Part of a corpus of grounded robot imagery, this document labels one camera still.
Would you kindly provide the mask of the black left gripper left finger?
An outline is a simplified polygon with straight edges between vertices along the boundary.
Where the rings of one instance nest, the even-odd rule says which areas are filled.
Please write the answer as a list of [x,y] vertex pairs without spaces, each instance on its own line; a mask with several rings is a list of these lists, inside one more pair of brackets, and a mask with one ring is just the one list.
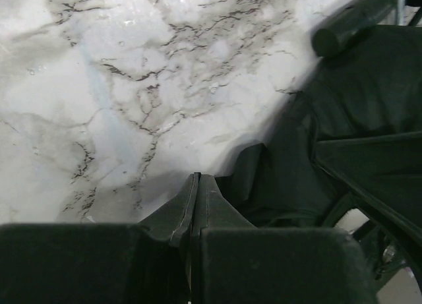
[[1,226],[1,302],[188,302],[199,179],[137,224]]

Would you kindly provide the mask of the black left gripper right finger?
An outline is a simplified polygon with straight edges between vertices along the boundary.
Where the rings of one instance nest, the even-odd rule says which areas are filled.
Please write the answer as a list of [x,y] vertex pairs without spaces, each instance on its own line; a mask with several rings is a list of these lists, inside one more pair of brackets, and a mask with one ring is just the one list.
[[202,175],[191,240],[193,303],[376,303],[360,246],[332,228],[256,228]]

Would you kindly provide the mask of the black folding umbrella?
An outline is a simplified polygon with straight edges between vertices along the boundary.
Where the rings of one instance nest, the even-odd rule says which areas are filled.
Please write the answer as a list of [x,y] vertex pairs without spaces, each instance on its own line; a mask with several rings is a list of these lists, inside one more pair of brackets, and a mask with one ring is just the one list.
[[258,227],[332,227],[357,208],[420,279],[421,29],[377,25],[323,60],[217,183]]

